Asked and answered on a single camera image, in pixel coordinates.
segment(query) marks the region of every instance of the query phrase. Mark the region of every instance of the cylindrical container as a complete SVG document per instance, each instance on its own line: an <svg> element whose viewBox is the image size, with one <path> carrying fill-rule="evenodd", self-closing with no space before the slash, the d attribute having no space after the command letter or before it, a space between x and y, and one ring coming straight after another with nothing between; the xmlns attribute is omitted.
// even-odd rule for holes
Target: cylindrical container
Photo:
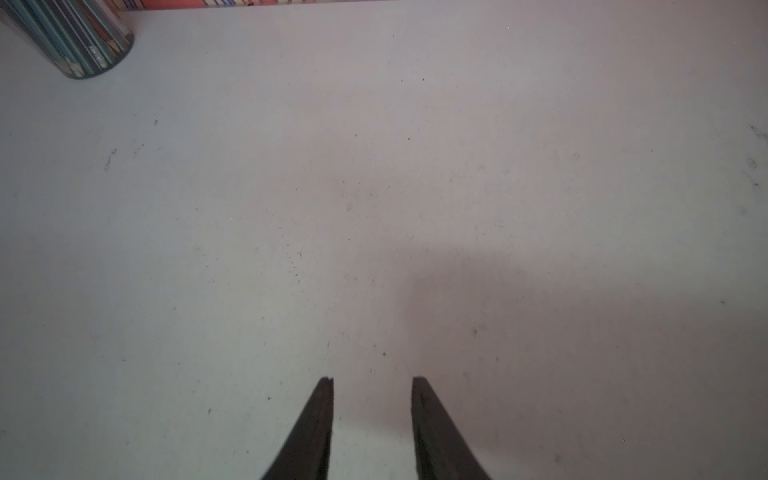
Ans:
<svg viewBox="0 0 768 480"><path fill-rule="evenodd" d="M89 78L118 64L134 35L110 0L0 0L9 23L70 78Z"/></svg>

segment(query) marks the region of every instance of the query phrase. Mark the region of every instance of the stain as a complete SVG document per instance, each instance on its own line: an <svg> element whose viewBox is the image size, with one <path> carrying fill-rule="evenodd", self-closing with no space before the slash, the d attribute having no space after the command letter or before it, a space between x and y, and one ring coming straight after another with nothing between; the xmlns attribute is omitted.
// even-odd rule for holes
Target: stain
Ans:
<svg viewBox="0 0 768 480"><path fill-rule="evenodd" d="M752 175L748 174L746 172L746 170L742 170L742 172L744 173L744 175L748 179L750 179L750 182L752 182L752 191L753 192L759 192L760 191L760 184L758 184L757 181L754 178L752 178Z"/></svg>
<svg viewBox="0 0 768 480"><path fill-rule="evenodd" d="M760 140L765 141L768 144L768 134L764 131L760 130L756 125L750 124L750 128L752 129L752 132L755 134L755 137L758 137Z"/></svg>
<svg viewBox="0 0 768 480"><path fill-rule="evenodd" d="M104 165L104 171L109 171L109 164L112 163L112 155L116 154L118 152L118 149L115 148L111 154L109 154L109 157L107 157L107 163Z"/></svg>

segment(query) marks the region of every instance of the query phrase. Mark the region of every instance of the pencil holder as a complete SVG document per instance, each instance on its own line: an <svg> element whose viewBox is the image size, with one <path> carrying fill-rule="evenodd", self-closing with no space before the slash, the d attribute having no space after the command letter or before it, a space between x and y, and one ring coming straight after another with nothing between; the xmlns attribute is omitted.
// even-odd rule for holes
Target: pencil holder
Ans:
<svg viewBox="0 0 768 480"><path fill-rule="evenodd" d="M110 0L0 0L0 9L5 23L70 78L104 73L134 44Z"/></svg>

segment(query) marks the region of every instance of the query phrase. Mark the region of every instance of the white table surface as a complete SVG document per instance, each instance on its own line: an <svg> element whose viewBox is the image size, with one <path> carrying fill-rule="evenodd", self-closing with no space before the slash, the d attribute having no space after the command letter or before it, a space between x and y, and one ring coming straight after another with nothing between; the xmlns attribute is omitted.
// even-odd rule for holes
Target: white table surface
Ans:
<svg viewBox="0 0 768 480"><path fill-rule="evenodd" d="M502 478L766 478L768 3L140 12L0 29L0 477L415 478L427 376Z"/></svg>

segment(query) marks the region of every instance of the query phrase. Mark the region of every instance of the white desk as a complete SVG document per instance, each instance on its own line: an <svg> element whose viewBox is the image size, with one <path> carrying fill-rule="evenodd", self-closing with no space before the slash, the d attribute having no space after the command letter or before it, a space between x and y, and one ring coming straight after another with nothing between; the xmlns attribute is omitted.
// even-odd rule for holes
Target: white desk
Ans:
<svg viewBox="0 0 768 480"><path fill-rule="evenodd" d="M127 18L0 29L0 476L259 478L329 375L415 478L424 375L498 480L765 478L767 3Z"/></svg>

